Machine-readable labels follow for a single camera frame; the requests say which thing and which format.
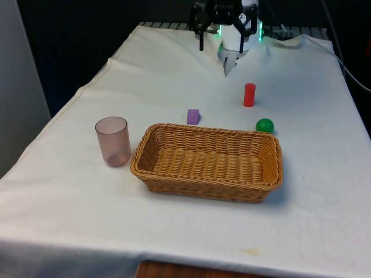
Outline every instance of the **purple cube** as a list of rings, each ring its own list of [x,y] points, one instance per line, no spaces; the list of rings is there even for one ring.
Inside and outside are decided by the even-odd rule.
[[[187,124],[196,126],[198,125],[198,121],[199,121],[198,109],[188,109]]]

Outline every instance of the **white wall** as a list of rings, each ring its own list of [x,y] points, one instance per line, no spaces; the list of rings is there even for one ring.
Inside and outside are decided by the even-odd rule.
[[[16,0],[0,0],[0,177],[50,119]]]

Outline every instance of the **red cylinder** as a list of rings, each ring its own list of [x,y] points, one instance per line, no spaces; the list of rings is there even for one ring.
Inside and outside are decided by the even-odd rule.
[[[256,89],[255,84],[248,83],[245,85],[245,98],[243,99],[243,106],[245,107],[254,106],[255,89]]]

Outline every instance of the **translucent cup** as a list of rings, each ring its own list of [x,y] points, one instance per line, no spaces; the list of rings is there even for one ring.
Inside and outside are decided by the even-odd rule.
[[[128,122],[121,117],[107,117],[95,125],[104,161],[112,167],[124,165],[131,156]]]

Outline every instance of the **dark background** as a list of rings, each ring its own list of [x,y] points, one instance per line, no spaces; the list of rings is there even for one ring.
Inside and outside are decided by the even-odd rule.
[[[194,0],[18,0],[35,63],[52,116],[88,83],[141,21],[186,23]],[[371,1],[326,0],[345,64],[371,87]],[[327,27],[320,0],[270,0],[286,26]],[[279,25],[260,0],[264,25]],[[371,134],[371,93],[347,78]]]

